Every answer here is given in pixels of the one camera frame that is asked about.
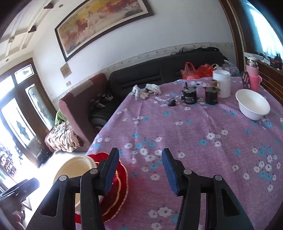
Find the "cream plastic plate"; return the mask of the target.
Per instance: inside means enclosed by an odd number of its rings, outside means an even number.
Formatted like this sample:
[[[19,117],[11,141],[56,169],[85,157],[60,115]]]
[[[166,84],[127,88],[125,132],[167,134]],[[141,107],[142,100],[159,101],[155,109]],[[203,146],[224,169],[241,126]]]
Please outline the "cream plastic plate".
[[[82,176],[85,172],[96,167],[96,162],[89,156],[73,157],[61,166],[54,178],[53,184],[62,175],[67,175],[69,178]]]

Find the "red tray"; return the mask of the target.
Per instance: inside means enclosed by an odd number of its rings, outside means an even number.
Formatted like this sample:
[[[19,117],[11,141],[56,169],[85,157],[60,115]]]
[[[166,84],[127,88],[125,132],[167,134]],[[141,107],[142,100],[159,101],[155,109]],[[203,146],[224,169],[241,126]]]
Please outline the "red tray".
[[[126,201],[128,192],[128,172],[126,167],[119,160],[111,190],[100,201],[102,220],[104,222],[112,220],[119,213]]]

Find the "pink sleeved glass bottle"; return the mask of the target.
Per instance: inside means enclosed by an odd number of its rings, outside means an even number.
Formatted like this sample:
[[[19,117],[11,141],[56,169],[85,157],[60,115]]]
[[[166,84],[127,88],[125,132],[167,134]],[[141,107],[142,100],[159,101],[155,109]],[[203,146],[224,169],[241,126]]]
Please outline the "pink sleeved glass bottle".
[[[246,60],[246,71],[249,74],[251,89],[253,91],[259,92],[259,87],[262,82],[262,78],[259,75],[259,67],[257,59],[255,57],[247,57]]]

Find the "wooden glass door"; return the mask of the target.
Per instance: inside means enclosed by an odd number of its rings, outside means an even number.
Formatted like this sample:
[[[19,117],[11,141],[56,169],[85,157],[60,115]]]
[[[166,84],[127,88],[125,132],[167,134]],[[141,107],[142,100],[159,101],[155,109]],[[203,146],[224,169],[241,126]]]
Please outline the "wooden glass door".
[[[40,167],[51,151],[45,137],[55,122],[56,109],[29,58],[1,74],[1,122],[17,151]]]

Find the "black jar near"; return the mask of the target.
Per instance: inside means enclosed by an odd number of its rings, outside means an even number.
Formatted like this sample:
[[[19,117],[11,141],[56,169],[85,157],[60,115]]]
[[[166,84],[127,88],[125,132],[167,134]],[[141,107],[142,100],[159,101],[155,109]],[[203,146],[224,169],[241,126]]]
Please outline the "black jar near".
[[[184,87],[182,90],[181,99],[185,104],[196,104],[197,103],[197,87]]]

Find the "crumpled white cloth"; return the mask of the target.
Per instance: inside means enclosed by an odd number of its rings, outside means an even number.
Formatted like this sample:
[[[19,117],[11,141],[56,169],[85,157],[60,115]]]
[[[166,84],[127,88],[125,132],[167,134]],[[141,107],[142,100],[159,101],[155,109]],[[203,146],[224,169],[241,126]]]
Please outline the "crumpled white cloth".
[[[139,98],[146,100],[150,94],[161,95],[162,93],[158,85],[146,84],[143,89],[141,89],[138,85],[135,85],[129,94],[134,96],[137,101]]]

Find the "red plastic bag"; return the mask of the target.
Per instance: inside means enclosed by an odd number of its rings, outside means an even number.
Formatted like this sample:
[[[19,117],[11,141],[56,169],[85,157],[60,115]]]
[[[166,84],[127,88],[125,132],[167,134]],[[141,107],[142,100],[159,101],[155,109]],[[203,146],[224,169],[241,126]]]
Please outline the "red plastic bag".
[[[192,63],[186,62],[184,69],[180,72],[184,80],[197,80],[200,78],[211,77],[213,71],[213,67],[209,64],[201,65],[195,69]]]

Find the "black perforated phone stand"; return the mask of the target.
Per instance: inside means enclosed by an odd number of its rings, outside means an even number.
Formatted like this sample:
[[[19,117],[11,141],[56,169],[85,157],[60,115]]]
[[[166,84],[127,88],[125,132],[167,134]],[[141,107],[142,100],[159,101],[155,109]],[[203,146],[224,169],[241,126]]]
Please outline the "black perforated phone stand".
[[[243,71],[240,73],[242,84],[244,89],[251,89],[250,77],[247,71]]]

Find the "white foam bowl far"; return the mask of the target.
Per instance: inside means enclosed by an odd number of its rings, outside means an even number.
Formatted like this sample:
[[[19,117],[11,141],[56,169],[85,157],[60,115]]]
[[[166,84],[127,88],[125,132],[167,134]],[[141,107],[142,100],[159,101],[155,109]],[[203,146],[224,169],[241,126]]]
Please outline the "white foam bowl far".
[[[236,92],[235,98],[241,113],[253,121],[261,120],[271,110],[268,101],[253,90],[240,89]]]

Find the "patterned blanket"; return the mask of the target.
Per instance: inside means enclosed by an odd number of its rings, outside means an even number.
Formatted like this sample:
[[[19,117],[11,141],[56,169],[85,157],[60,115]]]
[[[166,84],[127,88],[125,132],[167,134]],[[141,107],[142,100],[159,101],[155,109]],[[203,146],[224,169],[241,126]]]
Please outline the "patterned blanket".
[[[45,137],[45,144],[52,152],[64,151],[69,153],[83,146],[69,122],[62,122],[52,127]]]

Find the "white plastic jar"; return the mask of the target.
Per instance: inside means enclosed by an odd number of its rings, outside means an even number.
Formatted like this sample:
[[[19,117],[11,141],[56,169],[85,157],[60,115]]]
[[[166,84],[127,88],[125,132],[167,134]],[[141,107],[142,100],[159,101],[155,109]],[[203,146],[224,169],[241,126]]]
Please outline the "white plastic jar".
[[[217,81],[219,88],[218,96],[220,98],[228,98],[231,95],[231,77],[230,73],[226,70],[214,70],[212,77]]]

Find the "black handheld device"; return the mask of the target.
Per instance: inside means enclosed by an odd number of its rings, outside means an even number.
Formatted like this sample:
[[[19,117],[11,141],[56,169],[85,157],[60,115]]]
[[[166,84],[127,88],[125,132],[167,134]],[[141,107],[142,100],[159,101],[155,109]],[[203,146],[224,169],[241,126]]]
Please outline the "black handheld device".
[[[23,180],[12,188],[1,194],[1,203],[24,201],[32,192],[39,188],[39,181],[36,178]]]

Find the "framed horse painting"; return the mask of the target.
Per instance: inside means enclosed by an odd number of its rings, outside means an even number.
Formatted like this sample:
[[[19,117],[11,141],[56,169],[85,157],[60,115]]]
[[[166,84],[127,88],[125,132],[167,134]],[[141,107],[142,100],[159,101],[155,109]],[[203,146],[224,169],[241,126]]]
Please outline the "framed horse painting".
[[[55,28],[64,60],[109,32],[153,16],[148,1],[84,1],[70,12]]]

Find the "small black clip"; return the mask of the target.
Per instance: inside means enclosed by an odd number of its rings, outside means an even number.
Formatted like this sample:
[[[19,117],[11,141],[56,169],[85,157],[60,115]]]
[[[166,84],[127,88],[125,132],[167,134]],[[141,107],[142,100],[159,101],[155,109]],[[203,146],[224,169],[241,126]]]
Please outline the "small black clip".
[[[175,107],[175,106],[177,106],[177,101],[176,101],[175,99],[169,101],[168,106],[169,106],[169,107]]]

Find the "purple floral tablecloth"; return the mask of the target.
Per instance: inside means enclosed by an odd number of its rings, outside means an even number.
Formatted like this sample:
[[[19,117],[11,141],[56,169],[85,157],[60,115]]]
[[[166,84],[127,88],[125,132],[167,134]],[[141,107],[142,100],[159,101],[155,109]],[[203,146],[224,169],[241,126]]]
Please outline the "purple floral tablecloth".
[[[171,191],[161,153],[201,176],[221,175],[242,204],[255,229],[265,229],[282,203],[282,105],[265,89],[271,110],[252,121],[239,110],[232,78],[231,96],[205,102],[210,79],[188,81],[197,87],[196,104],[181,99],[182,80],[160,86],[146,100],[128,95],[95,137],[89,154],[117,148],[129,175],[129,192],[106,229],[174,229],[182,199]],[[169,107],[175,99],[177,106]]]

